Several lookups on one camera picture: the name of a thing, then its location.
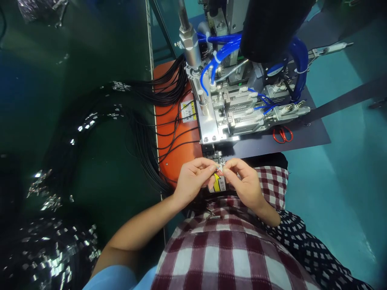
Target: scissors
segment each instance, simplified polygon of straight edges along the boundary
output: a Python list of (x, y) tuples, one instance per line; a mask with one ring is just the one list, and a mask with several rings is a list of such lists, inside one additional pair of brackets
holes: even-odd
[[(285, 134), (285, 130), (284, 128), (290, 133), (290, 139), (287, 139), (286, 138), (286, 134)], [(276, 142), (280, 143), (280, 144), (284, 144), (285, 142), (291, 142), (293, 140), (293, 132), (286, 126), (282, 126), (280, 129), (279, 129), (279, 134), (281, 135), (282, 137), (282, 141), (278, 140), (275, 136), (275, 133), (276, 133), (276, 129), (274, 128), (273, 129), (273, 138)]]

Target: metal plate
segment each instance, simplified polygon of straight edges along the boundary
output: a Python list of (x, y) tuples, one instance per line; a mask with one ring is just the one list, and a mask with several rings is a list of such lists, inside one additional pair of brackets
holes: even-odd
[(229, 34), (243, 30), (249, 0), (228, 0), (226, 6), (226, 20), (229, 27)]

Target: red and white checkered shirt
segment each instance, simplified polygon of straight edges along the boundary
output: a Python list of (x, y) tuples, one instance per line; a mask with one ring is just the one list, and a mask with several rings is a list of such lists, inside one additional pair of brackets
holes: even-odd
[[(284, 209), (288, 171), (256, 168), (265, 199)], [(258, 228), (255, 214), (233, 196), (208, 201), (166, 245), (152, 289), (319, 289), (290, 252)]]

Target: yellow warning sticker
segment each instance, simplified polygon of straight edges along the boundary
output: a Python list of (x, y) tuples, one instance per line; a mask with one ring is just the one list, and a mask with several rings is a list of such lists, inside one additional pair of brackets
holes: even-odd
[(185, 101), (180, 103), (181, 117), (183, 123), (191, 122), (196, 120), (195, 103), (192, 101)]

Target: black cylinder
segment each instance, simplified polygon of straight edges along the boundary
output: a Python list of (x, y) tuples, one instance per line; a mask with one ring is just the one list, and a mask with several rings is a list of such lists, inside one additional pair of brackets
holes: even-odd
[(253, 62), (277, 60), (316, 0), (250, 0), (241, 52)]

